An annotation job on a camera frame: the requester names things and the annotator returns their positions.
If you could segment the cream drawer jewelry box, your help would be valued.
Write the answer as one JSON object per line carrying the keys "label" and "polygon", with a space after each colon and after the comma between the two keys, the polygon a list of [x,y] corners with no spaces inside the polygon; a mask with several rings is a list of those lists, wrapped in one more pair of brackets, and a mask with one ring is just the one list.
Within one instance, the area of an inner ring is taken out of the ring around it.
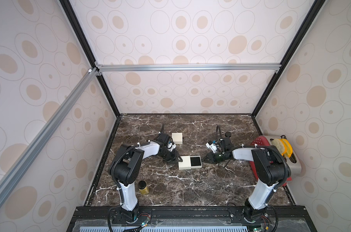
{"label": "cream drawer jewelry box", "polygon": [[181,132],[172,133],[172,140],[177,145],[183,144],[183,134]]}

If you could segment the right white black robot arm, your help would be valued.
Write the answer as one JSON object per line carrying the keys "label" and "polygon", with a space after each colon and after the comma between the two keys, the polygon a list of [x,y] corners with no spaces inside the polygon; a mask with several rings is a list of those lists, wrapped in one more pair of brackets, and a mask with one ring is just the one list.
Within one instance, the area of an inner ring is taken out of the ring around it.
{"label": "right white black robot arm", "polygon": [[208,141],[210,152],[203,162],[218,164],[225,160],[247,160],[254,163],[258,176],[253,193],[245,201],[243,215],[247,222],[254,223],[265,213],[269,200],[291,174],[291,170],[279,150],[274,146],[234,146],[228,131],[222,136],[220,126],[216,127],[215,140]]}

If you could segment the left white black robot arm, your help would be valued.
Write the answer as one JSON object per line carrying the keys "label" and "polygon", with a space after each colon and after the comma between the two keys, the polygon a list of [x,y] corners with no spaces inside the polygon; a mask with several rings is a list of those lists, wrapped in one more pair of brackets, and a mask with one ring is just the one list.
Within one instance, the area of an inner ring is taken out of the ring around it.
{"label": "left white black robot arm", "polygon": [[164,132],[164,126],[153,140],[135,145],[122,144],[108,170],[119,191],[121,212],[131,222],[137,220],[139,213],[134,182],[139,175],[142,160],[154,155],[162,157],[167,163],[183,161],[173,139]]}

